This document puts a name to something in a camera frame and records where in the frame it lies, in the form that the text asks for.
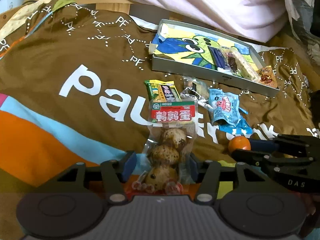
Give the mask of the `brown printed blanket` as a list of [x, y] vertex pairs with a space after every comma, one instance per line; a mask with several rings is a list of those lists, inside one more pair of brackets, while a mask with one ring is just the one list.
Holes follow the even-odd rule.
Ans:
[[[250, 135], [212, 125], [197, 105], [191, 153], [221, 164], [214, 203], [195, 203], [190, 175], [183, 194], [134, 192], [150, 165], [150, 99], [145, 80], [184, 75], [152, 70], [157, 30], [123, 12], [89, 9], [74, 0], [38, 0], [1, 26], [1, 239], [307, 239], [306, 208], [297, 193], [260, 167], [236, 162], [231, 139], [270, 140], [279, 134], [319, 138], [319, 93], [291, 48], [258, 54], [279, 92], [271, 97], [211, 80], [208, 89], [239, 96]], [[135, 151], [122, 184], [127, 203], [108, 203], [100, 164]]]

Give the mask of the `orange small snack packet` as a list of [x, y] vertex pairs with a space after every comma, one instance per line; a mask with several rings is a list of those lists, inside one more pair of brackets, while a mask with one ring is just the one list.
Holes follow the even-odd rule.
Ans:
[[271, 66], [266, 66], [257, 70], [259, 83], [268, 87], [278, 88], [276, 77]]

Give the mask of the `light blue snack packet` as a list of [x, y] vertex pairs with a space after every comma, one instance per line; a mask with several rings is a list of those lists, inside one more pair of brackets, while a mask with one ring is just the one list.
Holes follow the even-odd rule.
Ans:
[[217, 125], [219, 130], [232, 135], [250, 135], [251, 127], [244, 119], [240, 108], [239, 96], [220, 89], [209, 89], [209, 104], [213, 109], [210, 111], [212, 125]]

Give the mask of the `dark chocolate snack packet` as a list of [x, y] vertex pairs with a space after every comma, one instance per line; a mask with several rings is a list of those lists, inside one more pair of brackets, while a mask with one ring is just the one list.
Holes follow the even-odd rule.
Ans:
[[234, 54], [232, 52], [228, 51], [228, 52], [226, 52], [226, 56], [227, 56], [228, 65], [229, 65], [231, 71], [233, 72], [233, 74], [237, 74], [238, 73], [238, 65], [236, 63], [236, 59], [235, 59]]

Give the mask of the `rice cracker bar packet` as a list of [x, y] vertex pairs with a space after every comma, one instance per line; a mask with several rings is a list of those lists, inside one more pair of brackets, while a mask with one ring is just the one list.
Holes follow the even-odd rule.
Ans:
[[252, 66], [244, 59], [244, 57], [239, 53], [239, 51], [236, 48], [232, 48], [231, 51], [235, 58], [237, 68], [242, 77], [253, 82], [259, 82], [260, 76], [252, 68]]

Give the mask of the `grey floral patterned fabric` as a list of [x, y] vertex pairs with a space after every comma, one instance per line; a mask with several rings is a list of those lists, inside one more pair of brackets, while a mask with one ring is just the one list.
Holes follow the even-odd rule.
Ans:
[[285, 0], [292, 33], [319, 64], [319, 0]]

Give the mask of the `orange mandarin fruit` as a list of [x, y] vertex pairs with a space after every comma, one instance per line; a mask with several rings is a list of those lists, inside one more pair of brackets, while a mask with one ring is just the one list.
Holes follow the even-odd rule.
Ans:
[[251, 150], [251, 144], [249, 140], [244, 136], [238, 136], [231, 139], [228, 143], [229, 153], [234, 152], [235, 150]]

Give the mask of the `grey tray with cartoon drawing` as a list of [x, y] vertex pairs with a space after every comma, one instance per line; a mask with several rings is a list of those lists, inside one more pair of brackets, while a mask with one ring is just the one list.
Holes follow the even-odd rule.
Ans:
[[152, 70], [211, 80], [265, 96], [273, 97], [279, 92], [279, 88], [243, 78], [239, 70], [233, 74], [231, 69], [217, 67], [208, 47], [220, 49], [226, 60], [226, 52], [236, 48], [256, 72], [266, 67], [258, 52], [237, 38], [189, 23], [162, 19], [149, 46]]

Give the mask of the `clear wrapped pastry packet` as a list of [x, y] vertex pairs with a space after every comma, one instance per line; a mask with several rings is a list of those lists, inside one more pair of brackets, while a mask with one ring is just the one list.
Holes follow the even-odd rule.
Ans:
[[207, 85], [195, 77], [184, 76], [184, 89], [180, 93], [183, 99], [190, 99], [204, 109], [213, 113], [213, 107], [209, 103], [209, 89]]

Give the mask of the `dark blue stick packet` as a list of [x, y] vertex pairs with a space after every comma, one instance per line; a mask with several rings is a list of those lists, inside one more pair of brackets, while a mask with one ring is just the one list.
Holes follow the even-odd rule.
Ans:
[[230, 69], [228, 62], [220, 49], [214, 47], [208, 47], [208, 49], [217, 67]]

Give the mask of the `quail egg snack packet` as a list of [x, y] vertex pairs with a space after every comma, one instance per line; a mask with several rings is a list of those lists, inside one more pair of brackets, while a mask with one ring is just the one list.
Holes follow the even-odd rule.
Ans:
[[183, 194], [185, 162], [197, 137], [196, 114], [194, 100], [150, 102], [150, 134], [143, 151], [150, 167], [132, 183], [134, 192]]

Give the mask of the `yellow green snack packet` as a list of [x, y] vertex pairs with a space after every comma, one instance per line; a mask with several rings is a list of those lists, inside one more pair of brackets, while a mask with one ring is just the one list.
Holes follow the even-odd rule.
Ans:
[[145, 80], [150, 101], [176, 102], [181, 101], [174, 81]]

